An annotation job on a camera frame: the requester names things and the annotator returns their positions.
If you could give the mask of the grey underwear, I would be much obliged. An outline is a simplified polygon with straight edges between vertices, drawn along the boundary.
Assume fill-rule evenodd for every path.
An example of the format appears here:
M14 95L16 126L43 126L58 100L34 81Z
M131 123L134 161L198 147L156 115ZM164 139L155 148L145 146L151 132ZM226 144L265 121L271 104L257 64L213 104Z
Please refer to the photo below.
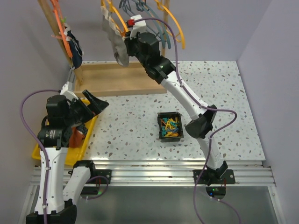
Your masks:
M101 6L101 12L102 29L107 34L107 37L111 43L114 57L120 66L128 67L129 56L123 37L119 30L116 28L115 23L112 21L111 14L104 6Z

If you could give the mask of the navy striped underwear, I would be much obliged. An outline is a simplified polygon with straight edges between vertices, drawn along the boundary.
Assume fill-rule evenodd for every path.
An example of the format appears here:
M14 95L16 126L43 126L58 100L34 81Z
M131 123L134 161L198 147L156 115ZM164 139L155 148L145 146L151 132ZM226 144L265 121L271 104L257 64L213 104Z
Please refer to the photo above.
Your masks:
M76 126L76 130L83 136L86 136L88 133L88 128L86 127L85 124L80 124Z

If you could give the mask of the rust orange underwear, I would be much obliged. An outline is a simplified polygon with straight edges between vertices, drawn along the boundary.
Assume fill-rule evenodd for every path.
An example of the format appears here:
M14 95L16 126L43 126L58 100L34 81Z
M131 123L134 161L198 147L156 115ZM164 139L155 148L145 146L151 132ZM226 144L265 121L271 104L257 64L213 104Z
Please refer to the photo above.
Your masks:
M81 144L84 142L85 136L81 135L75 127L72 128L72 134L69 139L70 148L81 147Z

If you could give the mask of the teal hanger with grey underwear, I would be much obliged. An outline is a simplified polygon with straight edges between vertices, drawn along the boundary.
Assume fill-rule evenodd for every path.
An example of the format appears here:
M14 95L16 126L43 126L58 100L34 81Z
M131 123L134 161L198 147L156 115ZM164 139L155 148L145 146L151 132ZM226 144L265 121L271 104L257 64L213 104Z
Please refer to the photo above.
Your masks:
M141 14L136 10L133 0L121 0L119 3L119 9L122 9L129 17Z

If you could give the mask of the blue-grey hanger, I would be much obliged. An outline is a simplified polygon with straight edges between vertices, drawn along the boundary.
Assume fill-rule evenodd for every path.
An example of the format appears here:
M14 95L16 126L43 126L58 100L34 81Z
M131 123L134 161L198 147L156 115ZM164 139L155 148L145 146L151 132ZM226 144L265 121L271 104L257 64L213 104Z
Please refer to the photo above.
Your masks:
M139 12L144 12L148 17L160 19L157 13L152 7L150 7L145 1L134 0L136 10ZM171 41L169 35L166 32L165 26L160 21L149 21L146 31L151 32L158 38L158 41L161 43L162 48L171 49Z

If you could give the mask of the yellow plastic hanger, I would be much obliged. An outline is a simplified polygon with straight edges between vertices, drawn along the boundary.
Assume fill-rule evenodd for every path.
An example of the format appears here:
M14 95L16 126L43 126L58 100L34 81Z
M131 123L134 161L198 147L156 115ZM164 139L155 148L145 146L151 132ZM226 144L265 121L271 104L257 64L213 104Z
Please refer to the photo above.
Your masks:
M177 18L170 10L170 1L169 0L156 0L157 9L163 12L163 19L164 21L171 21L172 25L175 25L175 40L177 43L181 44L182 49L185 49L186 42L185 42L185 34L183 32L182 27L180 26Z

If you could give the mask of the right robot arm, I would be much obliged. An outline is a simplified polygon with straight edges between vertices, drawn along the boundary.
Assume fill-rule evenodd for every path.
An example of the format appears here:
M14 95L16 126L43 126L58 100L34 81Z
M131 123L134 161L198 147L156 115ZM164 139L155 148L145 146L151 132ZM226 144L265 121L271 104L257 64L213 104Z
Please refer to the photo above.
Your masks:
M224 179L228 165L221 158L219 150L212 148L216 106L202 101L180 77L175 65L160 54L154 34L137 32L134 37L130 35L131 32L127 32L124 37L128 55L137 58L146 74L168 90L191 118L185 130L198 141L207 161L202 174L198 176L199 180L207 185L219 183Z

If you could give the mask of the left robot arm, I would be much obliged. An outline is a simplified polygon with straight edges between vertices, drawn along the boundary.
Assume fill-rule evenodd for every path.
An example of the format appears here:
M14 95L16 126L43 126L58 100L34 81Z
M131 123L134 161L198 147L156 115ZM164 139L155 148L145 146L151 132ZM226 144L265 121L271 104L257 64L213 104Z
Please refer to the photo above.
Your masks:
M47 115L38 135L33 135L40 147L41 177L34 212L26 216L28 224L73 224L77 218L77 202L86 183L97 179L92 160L78 161L71 178L64 183L64 165L72 136L72 128L83 125L103 112L107 101L88 90L85 104L72 91L56 90L47 99Z

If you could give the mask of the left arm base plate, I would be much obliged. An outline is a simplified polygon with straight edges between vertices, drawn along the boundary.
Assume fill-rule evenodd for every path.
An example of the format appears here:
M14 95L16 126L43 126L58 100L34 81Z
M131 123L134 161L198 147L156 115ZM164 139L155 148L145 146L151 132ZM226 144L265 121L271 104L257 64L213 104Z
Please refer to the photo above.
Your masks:
M85 186L81 191L81 196L100 196L108 188L111 183L112 170L97 169L94 175L87 180Z

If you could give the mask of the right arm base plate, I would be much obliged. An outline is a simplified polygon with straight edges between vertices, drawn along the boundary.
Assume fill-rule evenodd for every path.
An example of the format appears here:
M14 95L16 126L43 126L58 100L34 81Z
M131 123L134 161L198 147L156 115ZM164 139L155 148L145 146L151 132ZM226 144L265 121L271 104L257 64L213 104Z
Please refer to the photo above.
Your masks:
M235 184L235 175L232 169L226 170L226 172L221 177L217 177L211 171L205 169L198 181L198 184L204 184L207 186L210 186L211 184L225 184L225 183Z

